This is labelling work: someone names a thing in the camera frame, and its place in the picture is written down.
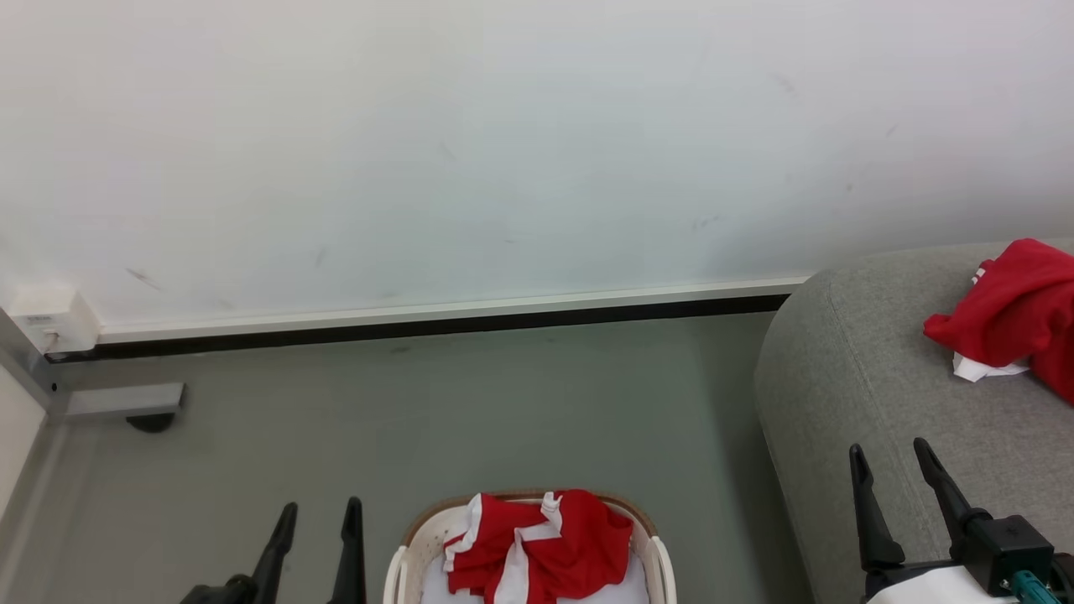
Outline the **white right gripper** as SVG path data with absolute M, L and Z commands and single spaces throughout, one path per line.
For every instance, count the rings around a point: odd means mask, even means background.
M 863 595 L 871 596 L 863 604 L 1074 604 L 1074 555 L 1054 558 L 1053 543 L 1024 516 L 996 518 L 971 506 L 927 440 L 917 437 L 913 446 L 950 535 L 950 559 L 962 567 L 929 570 L 887 587 L 889 572 L 903 566 L 905 552 L 879 506 L 863 448 L 852 444 L 858 553 Z

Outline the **white wall junction box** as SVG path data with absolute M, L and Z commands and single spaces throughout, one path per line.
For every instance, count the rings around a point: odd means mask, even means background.
M 70 287 L 24 288 L 5 312 L 43 355 L 89 351 L 100 335 L 91 307 Z

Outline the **red and white garment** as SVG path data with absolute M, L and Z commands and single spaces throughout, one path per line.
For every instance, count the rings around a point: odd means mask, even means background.
M 625 580 L 633 521 L 587 490 L 536 503 L 478 493 L 442 545 L 446 589 L 483 604 L 557 604 Z

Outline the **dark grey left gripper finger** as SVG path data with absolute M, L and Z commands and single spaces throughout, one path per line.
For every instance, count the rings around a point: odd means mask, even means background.
M 290 553 L 297 524 L 297 504 L 287 503 L 251 575 L 233 575 L 222 586 L 198 585 L 180 604 L 276 604 L 284 577 L 284 559 Z
M 342 555 L 326 604 L 366 604 L 363 506 L 359 497 L 347 501 L 342 520 Z

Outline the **red garment with white trim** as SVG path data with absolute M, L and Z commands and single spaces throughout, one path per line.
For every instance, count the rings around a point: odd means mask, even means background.
M 967 382 L 1029 371 L 1074 408 L 1074 255 L 1034 238 L 1013 241 L 923 333 L 954 353 Z

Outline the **grey fabric sofa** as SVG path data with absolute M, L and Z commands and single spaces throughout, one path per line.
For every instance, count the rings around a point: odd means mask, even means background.
M 913 440 L 928 440 L 969 503 L 1024 516 L 1074 555 L 1074 406 L 1035 375 L 964 382 L 923 325 L 947 314 L 1004 243 L 884 253 L 806 281 L 769 325 L 757 414 L 816 604 L 859 604 L 850 473 L 859 444 L 879 507 L 910 562 L 950 536 Z

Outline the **white and black baseboard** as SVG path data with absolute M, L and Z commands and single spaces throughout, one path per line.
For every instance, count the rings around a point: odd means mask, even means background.
M 103 326 L 91 348 L 46 353 L 46 358 L 59 364 L 774 312 L 804 282 L 802 276 L 790 276 L 449 305 L 265 315 L 248 320 L 113 325 Z

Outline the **white plastic laundry basket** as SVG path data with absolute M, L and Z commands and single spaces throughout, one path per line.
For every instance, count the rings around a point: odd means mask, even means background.
M 596 491 L 618 515 L 633 523 L 630 550 L 644 573 L 644 603 L 678 604 L 676 600 L 674 566 L 659 532 L 642 508 L 626 498 Z M 430 563 L 444 549 L 449 528 L 464 516 L 468 497 L 449 497 L 437 502 L 413 520 L 402 540 L 402 545 L 388 563 L 381 604 L 420 604 L 425 596 L 425 575 Z

